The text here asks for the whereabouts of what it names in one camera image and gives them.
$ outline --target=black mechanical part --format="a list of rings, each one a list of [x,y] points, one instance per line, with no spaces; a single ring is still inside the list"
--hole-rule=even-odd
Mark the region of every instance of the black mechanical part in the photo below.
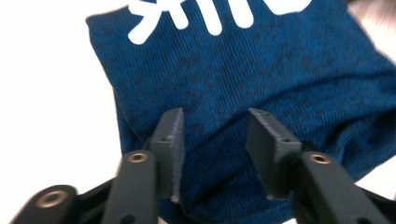
[[[104,184],[78,195],[77,213],[79,216],[76,224],[100,223],[113,181],[114,179],[110,179]]]
[[[247,152],[259,173],[268,198],[290,196],[290,172],[301,142],[270,113],[250,108]]]
[[[178,203],[180,179],[184,161],[184,114],[182,108],[163,113],[154,134],[149,139],[148,150],[158,162],[159,197]]]
[[[124,155],[101,223],[157,223],[156,169],[156,159],[150,151],[137,150]]]
[[[384,216],[391,222],[396,223],[396,202],[372,193],[367,189],[363,190],[364,194],[371,200],[371,202],[384,214]]]
[[[71,186],[57,185],[38,192],[14,219],[14,224],[76,223],[77,192]]]
[[[299,223],[386,224],[388,221],[329,155],[308,151],[296,166],[294,210]]]

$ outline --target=white lettering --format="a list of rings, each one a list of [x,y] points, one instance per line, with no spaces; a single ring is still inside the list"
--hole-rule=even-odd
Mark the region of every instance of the white lettering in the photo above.
[[[264,3],[277,16],[301,12],[309,6],[312,0],[264,0]]]
[[[136,45],[146,42],[154,32],[163,12],[169,12],[172,21],[178,30],[186,29],[189,20],[181,6],[186,0],[157,0],[157,3],[131,0],[129,10],[132,14],[142,16],[143,19],[128,34],[129,39]],[[275,15],[285,15],[301,12],[306,9],[312,0],[263,0]],[[222,31],[219,14],[213,0],[196,0],[204,17],[207,31],[212,35],[220,35]],[[233,19],[238,27],[247,29],[254,23],[253,14],[248,5],[248,0],[228,0]]]
[[[228,3],[237,26],[247,29],[253,25],[254,18],[247,0],[228,0]]]
[[[136,16],[142,16],[143,19],[128,34],[129,39],[136,45],[144,44],[157,27],[163,11],[169,11],[177,29],[185,29],[189,26],[189,21],[180,5],[184,1],[185,0],[158,0],[157,4],[153,4],[140,0],[132,0],[128,7],[130,12]]]

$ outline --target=white background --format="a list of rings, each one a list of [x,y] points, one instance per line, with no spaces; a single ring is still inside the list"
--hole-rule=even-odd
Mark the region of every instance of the white background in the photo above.
[[[0,3],[0,223],[46,187],[67,184],[81,193],[116,173],[120,142],[112,90],[85,19],[127,4]],[[393,197],[394,164],[364,185]]]

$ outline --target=heathered blue textile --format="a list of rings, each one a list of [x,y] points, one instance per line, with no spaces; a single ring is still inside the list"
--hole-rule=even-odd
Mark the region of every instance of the heathered blue textile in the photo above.
[[[268,201],[245,149],[248,109],[279,118],[300,140],[339,160],[356,179],[396,155],[396,68],[379,55],[341,0],[313,0],[275,15],[248,0],[254,23],[235,25],[227,0],[211,35],[197,2],[169,12],[146,42],[128,7],[87,19],[114,88],[122,153],[140,149],[166,110],[183,107],[181,204],[161,201],[168,223],[280,223],[289,201]]]

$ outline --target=blue cloth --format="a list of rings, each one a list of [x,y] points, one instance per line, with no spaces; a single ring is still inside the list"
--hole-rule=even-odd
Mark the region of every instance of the blue cloth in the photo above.
[[[187,27],[178,29],[165,11],[143,43],[128,34],[145,17],[128,7],[87,19],[114,88],[122,153],[140,149],[163,112],[184,108],[181,204],[161,201],[168,223],[292,217],[289,201],[265,199],[245,149],[250,107],[274,114],[356,179],[396,154],[396,68],[347,6],[313,0],[276,15],[262,0],[248,4],[254,23],[241,28],[229,2],[215,0],[222,30],[213,35],[198,1],[187,0],[180,4]]]

